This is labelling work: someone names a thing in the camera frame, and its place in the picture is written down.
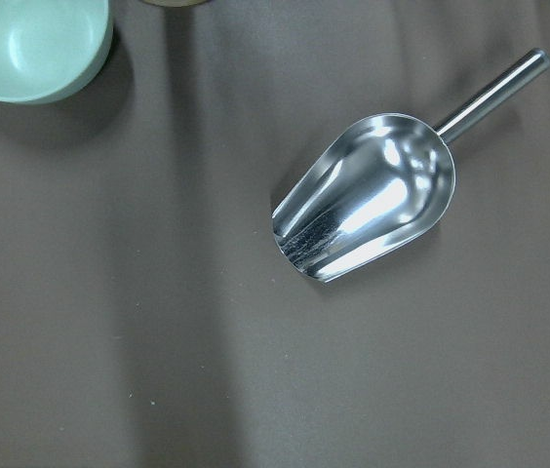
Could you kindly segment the metal scoop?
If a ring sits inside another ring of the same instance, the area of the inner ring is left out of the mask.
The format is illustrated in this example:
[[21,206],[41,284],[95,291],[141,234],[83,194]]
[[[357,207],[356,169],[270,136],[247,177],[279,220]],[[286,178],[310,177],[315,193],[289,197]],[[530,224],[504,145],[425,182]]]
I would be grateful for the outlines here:
[[274,209],[280,253],[328,283],[425,234],[452,201],[451,143],[549,66],[546,52],[528,51],[436,125],[380,113],[348,127]]

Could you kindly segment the wooden mug tree stand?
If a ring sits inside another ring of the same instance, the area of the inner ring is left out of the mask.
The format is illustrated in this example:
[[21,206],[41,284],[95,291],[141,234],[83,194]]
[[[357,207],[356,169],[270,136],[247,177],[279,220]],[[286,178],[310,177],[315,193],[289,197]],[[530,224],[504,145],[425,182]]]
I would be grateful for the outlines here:
[[205,4],[209,0],[142,0],[141,2],[163,8],[189,8]]

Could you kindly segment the mint green bowl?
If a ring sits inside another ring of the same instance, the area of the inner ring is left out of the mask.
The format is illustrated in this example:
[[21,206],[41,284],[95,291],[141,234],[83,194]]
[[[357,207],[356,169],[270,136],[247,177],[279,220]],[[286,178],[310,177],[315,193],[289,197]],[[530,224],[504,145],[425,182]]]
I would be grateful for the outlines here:
[[74,95],[98,75],[112,38],[109,1],[0,1],[0,102]]

